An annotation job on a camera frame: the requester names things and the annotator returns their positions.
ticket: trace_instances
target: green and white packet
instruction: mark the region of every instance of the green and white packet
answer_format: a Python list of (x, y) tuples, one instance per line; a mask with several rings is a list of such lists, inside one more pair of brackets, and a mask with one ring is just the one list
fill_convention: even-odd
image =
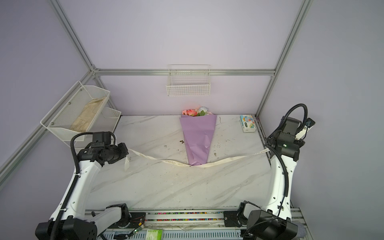
[(161, 240), (163, 230), (161, 229), (148, 229), (145, 240)]

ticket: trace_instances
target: bouquet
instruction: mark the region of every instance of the bouquet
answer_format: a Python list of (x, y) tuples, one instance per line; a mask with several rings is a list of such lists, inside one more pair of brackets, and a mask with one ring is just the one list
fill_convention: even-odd
[(216, 115), (206, 107), (182, 111), (180, 118), (189, 165), (206, 164), (216, 126)]

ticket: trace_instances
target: white wall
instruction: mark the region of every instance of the white wall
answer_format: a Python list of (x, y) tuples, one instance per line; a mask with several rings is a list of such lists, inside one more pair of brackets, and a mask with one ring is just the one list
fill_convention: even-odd
[(383, 12), (380, 0), (314, 1), (261, 114), (267, 135), (297, 103), (316, 121), (292, 202), (318, 240), (384, 234)]
[[(46, 0), (0, 1), (0, 165), (87, 72)], [(1, 239), (36, 239), (73, 171), (70, 149), (51, 133), (0, 192)]]
[(301, 0), (61, 0), (98, 68), (275, 68)]
[(212, 76), (211, 94), (168, 97), (167, 76), (103, 76), (101, 79), (122, 115), (181, 114), (206, 106), (214, 114), (254, 114), (269, 76)]
[(0, 1), (0, 32), (2, 165), (87, 68), (46, 0)]

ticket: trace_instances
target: white ribbon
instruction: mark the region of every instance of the white ribbon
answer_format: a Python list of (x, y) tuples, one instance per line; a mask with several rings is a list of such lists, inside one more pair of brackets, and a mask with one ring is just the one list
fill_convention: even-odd
[[(209, 163), (202, 164), (202, 165), (191, 166), (191, 165), (188, 165), (188, 164), (185, 164), (185, 163), (182, 163), (182, 162), (177, 162), (175, 160), (161, 160), (161, 159), (157, 159), (157, 158), (154, 158), (154, 157), (151, 157), (151, 156), (144, 155), (144, 154), (142, 154), (140, 152), (137, 152), (135, 150), (132, 150), (130, 148), (128, 148), (128, 150), (131, 150), (132, 152), (134, 152), (136, 155), (138, 155), (140, 157), (145, 157), (145, 158), (148, 158), (148, 159), (151, 159), (151, 160), (162, 161), (162, 162), (165, 162), (165, 163), (168, 163), (168, 164), (173, 164), (173, 165), (176, 165), (176, 166), (179, 166), (179, 167), (203, 167), (203, 168), (217, 166), (217, 165), (220, 165), (220, 164), (223, 164), (223, 163), (239, 160), (239, 159), (241, 159), (243, 157), (249, 157), (249, 156), (253, 156), (253, 155), (258, 155), (258, 154), (266, 153), (266, 152), (269, 151), (269, 149), (267, 148), (267, 149), (264, 149), (263, 151), (260, 151), (260, 152), (257, 152), (257, 153), (251, 154), (251, 155), (247, 155), (247, 156), (227, 157), (227, 158), (221, 159), (221, 160), (216, 161), (216, 162), (209, 162)], [(125, 160), (125, 167), (124, 168), (125, 168), (125, 170), (127, 170), (129, 168), (129, 160), (128, 160), (128, 158), (126, 158), (126, 160)]]

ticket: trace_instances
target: marble table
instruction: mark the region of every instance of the marble table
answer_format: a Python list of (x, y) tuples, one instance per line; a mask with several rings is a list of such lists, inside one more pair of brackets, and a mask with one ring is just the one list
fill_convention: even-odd
[[(117, 143), (157, 159), (188, 163), (180, 116), (122, 116)], [(259, 134), (243, 133), (239, 115), (218, 115), (208, 162), (263, 150)], [(86, 209), (126, 203), (131, 210), (236, 209), (247, 200), (263, 205), (270, 181), (266, 154), (209, 168), (178, 167), (129, 153), (98, 174)]]

